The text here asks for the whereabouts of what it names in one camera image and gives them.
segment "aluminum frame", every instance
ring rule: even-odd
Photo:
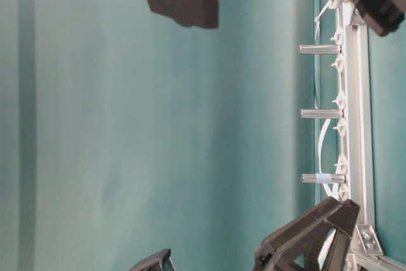
[[[346,174],[339,194],[341,200],[351,199],[361,207],[344,269],[358,271],[362,267],[370,271],[406,271],[406,265],[383,255],[375,233],[368,26],[349,0],[333,0],[332,4],[335,5],[330,9],[336,10],[334,40],[341,47],[332,66],[337,68],[339,75],[337,106],[344,112],[336,127],[341,139],[338,165]],[[374,238],[370,249],[365,247],[361,237],[361,230],[365,228]]]

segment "teal curtain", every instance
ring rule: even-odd
[[[313,4],[222,0],[219,30],[146,0],[0,0],[0,270],[250,270],[313,206]]]

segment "screw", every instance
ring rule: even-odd
[[[368,251],[373,251],[375,250],[375,245],[374,244],[365,244],[365,246],[367,247]]]
[[[362,232],[362,238],[365,241],[370,241],[372,239],[371,235],[368,232]]]

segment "metal rail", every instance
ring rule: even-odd
[[[333,179],[331,175],[327,181],[325,177],[303,175],[302,181],[339,183],[340,199],[351,199],[360,205],[357,229],[344,268],[346,271],[358,271],[361,267],[370,271],[406,271],[406,265],[383,255],[375,233],[368,27],[349,0],[334,0],[333,3],[336,5],[330,9],[336,11],[336,45],[301,46],[300,53],[337,54],[332,66],[338,74],[338,108],[302,110],[301,116],[340,118],[335,128],[340,135],[337,164],[344,177]]]

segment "cylindrical metal rod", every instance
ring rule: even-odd
[[[340,119],[343,111],[339,109],[302,109],[302,119]]]
[[[339,54],[341,47],[336,44],[301,44],[301,54]]]
[[[330,184],[330,183],[345,183],[345,175],[343,174],[303,174],[303,183]]]

